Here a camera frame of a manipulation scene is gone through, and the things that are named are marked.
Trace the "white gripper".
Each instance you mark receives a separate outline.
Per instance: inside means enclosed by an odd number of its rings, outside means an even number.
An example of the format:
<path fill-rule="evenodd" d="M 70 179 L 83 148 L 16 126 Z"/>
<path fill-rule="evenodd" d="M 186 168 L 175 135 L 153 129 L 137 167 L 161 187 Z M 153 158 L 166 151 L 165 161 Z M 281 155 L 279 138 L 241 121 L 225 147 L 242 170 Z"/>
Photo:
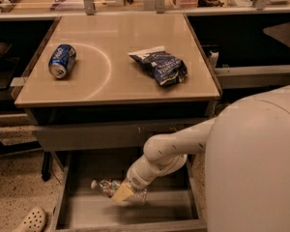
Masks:
<path fill-rule="evenodd" d="M 132 195 L 135 189 L 145 189 L 157 177 L 158 171 L 147 164 L 133 164 L 127 173 L 128 183 L 122 183 L 112 196 L 115 203 L 120 203 Z"/>

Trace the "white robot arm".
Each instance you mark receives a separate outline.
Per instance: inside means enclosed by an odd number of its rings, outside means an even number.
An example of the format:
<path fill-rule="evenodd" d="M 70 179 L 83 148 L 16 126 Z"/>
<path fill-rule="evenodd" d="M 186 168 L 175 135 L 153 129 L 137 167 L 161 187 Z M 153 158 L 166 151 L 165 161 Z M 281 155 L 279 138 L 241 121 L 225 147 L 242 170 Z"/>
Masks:
<path fill-rule="evenodd" d="M 112 199 L 205 154 L 208 232 L 290 232 L 290 85 L 245 97 L 217 117 L 144 144 Z"/>

